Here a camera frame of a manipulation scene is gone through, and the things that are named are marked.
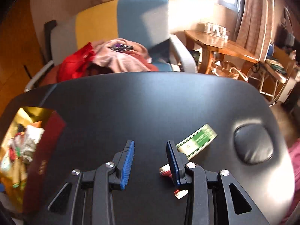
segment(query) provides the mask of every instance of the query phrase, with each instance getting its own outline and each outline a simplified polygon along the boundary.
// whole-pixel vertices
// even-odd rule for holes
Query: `pink cloth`
[[[114,39],[107,42],[98,41],[92,43],[95,51],[93,63],[101,67],[108,67],[114,73],[150,71],[150,69],[137,58],[110,49],[111,46],[117,43],[133,46],[133,51],[137,54],[146,60],[150,58],[147,49],[141,44],[125,39]]]
[[[281,225],[287,221],[300,201],[300,139],[298,139],[297,142],[289,148],[289,156],[292,160],[295,175],[295,194],[291,207],[285,218],[282,220]]]

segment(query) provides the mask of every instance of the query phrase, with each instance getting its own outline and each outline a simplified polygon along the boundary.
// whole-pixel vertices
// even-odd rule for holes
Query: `black table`
[[[168,140],[178,143],[209,124],[218,136],[192,161],[214,172],[229,170],[271,225],[290,205],[294,176],[285,141],[264,98],[244,82],[176,72],[70,80],[13,99],[0,119],[0,137],[22,106],[54,109],[67,123],[48,164],[44,201],[74,168],[95,169],[132,139],[129,183],[114,192],[116,224],[183,224],[186,197],[175,198],[171,179],[158,169],[167,164]],[[234,131],[250,123],[264,125],[274,145],[271,159],[257,165],[244,164],[234,147]]]

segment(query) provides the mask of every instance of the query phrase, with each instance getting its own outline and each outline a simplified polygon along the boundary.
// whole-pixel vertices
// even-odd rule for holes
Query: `wooden side table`
[[[235,56],[241,59],[245,59],[249,63],[244,63],[241,72],[247,74],[253,64],[258,63],[258,59],[245,48],[239,46],[231,40],[225,40],[224,38],[213,36],[200,31],[188,31],[185,30],[185,37],[187,41],[187,49],[193,50],[195,43],[202,47],[202,63],[198,70],[198,73],[208,74],[212,65],[213,52],[222,54],[224,59],[225,55]]]

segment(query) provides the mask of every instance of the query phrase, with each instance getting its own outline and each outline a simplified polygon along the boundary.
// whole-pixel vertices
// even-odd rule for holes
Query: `red bag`
[[[65,58],[59,67],[57,81],[62,82],[83,77],[89,62],[94,59],[94,56],[95,52],[89,42],[77,52]]]

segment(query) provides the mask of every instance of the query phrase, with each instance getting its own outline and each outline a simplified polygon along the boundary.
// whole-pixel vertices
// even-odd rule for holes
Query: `screw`
[[[195,167],[196,167],[196,164],[193,163],[193,162],[188,162],[188,163],[187,163],[187,167],[188,167],[188,168],[195,168]]]
[[[107,163],[105,164],[105,166],[111,168],[111,167],[114,167],[115,164],[114,164],[113,162],[107,162]]]
[[[78,174],[80,174],[80,170],[79,169],[74,169],[72,171],[72,175],[77,176]]]
[[[229,171],[226,170],[226,169],[223,169],[223,170],[221,170],[221,174],[222,174],[223,176],[228,176],[228,175],[229,175]]]

